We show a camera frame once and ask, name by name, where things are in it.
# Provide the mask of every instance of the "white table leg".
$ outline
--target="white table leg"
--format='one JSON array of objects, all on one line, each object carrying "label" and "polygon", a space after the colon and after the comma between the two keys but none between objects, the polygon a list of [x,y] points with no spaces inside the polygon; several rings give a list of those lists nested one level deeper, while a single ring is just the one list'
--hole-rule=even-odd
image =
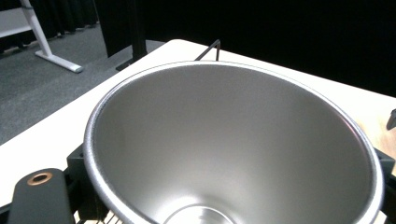
[{"label": "white table leg", "polygon": [[64,67],[74,73],[80,73],[83,70],[83,67],[71,63],[65,59],[62,59],[58,56],[52,54],[50,50],[49,43],[47,42],[47,38],[44,36],[43,30],[41,29],[40,23],[38,22],[37,16],[35,15],[35,11],[30,5],[29,0],[21,0],[23,14],[26,20],[29,22],[30,27],[35,34],[35,38],[37,38],[38,44],[40,45],[41,50],[37,51],[35,55],[48,60],[52,63],[56,63],[61,67]]}]

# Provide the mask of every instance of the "conical metal container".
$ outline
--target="conical metal container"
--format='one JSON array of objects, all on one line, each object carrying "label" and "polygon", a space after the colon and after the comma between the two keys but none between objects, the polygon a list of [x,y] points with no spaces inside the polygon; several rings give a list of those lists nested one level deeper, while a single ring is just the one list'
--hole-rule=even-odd
[{"label": "conical metal container", "polygon": [[84,153],[126,223],[370,223],[383,194],[375,152],[342,110],[236,63],[126,79],[92,112]]}]

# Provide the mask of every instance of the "round hole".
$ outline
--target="round hole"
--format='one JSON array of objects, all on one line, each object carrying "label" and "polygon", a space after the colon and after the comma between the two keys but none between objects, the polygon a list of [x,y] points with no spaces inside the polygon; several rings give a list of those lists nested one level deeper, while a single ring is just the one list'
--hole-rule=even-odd
[{"label": "round hole", "polygon": [[36,186],[40,184],[44,184],[52,178],[52,173],[46,172],[41,173],[38,175],[32,176],[28,181],[27,184],[30,186]]}]

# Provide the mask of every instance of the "white table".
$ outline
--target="white table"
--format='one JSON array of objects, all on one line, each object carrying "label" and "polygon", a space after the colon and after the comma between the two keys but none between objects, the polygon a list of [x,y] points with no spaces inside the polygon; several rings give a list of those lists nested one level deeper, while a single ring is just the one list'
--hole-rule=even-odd
[{"label": "white table", "polygon": [[[205,49],[206,46],[188,41],[172,40],[0,146],[0,206],[11,202],[15,184],[25,175],[44,168],[66,168],[66,157],[82,144],[85,125],[93,108],[112,87],[153,66],[193,61]],[[212,49],[203,60],[213,61],[215,54]],[[396,107],[396,98],[223,50],[219,59],[271,70],[322,93],[361,126],[374,147],[396,158],[396,130],[386,130],[390,111]],[[376,223],[383,223],[383,220],[384,216],[380,214]]]}]

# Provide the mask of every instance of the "black curtain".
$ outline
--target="black curtain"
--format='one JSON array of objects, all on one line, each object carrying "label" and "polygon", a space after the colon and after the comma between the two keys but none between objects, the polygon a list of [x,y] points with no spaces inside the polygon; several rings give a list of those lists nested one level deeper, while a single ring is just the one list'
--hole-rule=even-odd
[{"label": "black curtain", "polygon": [[228,51],[396,96],[394,0],[142,3],[147,39],[219,38]]},{"label": "black curtain", "polygon": [[134,61],[147,54],[142,8],[144,1],[95,0],[108,57],[131,45]]},{"label": "black curtain", "polygon": [[[92,0],[30,0],[46,38],[75,32],[98,21]],[[20,0],[1,0],[0,11],[21,7]],[[35,40],[32,31],[0,38],[0,52]]]}]

